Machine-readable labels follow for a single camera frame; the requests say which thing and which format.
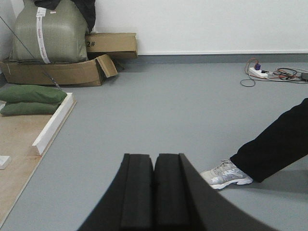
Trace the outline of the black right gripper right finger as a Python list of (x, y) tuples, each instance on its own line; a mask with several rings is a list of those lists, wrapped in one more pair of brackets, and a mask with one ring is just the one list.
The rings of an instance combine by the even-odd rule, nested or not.
[(199, 175), (185, 154), (160, 154), (154, 169), (157, 231), (271, 231)]

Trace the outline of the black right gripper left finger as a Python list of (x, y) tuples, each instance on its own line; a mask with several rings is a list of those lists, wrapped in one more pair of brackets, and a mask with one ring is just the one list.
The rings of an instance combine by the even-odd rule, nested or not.
[(152, 231), (153, 165), (147, 154), (124, 154), (103, 197), (80, 231)]

